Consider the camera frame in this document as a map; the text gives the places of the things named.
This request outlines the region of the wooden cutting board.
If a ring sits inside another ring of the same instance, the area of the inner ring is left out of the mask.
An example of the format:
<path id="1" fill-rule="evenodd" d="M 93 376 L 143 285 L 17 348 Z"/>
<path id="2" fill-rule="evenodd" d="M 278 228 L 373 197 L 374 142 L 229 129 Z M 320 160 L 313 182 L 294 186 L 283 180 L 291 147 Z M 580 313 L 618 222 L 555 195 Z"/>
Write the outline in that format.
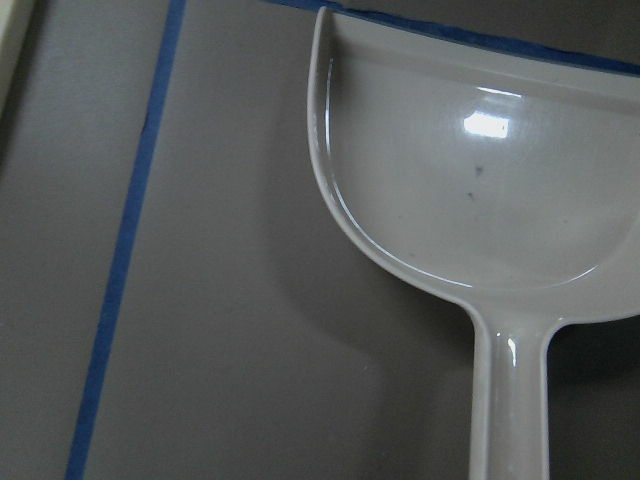
<path id="1" fill-rule="evenodd" d="M 1 0 L 1 156 L 16 101 L 16 82 L 35 1 Z"/>

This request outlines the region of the beige plastic dustpan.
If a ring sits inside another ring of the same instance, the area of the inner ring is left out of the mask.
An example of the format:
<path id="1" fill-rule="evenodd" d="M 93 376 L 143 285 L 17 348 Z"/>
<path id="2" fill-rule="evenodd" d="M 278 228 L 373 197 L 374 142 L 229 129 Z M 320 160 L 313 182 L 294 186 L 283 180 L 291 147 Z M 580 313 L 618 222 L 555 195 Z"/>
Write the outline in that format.
<path id="1" fill-rule="evenodd" d="M 472 320 L 470 477 L 547 478 L 551 338 L 639 312 L 638 77 L 324 7 L 307 121 L 347 237 Z"/>

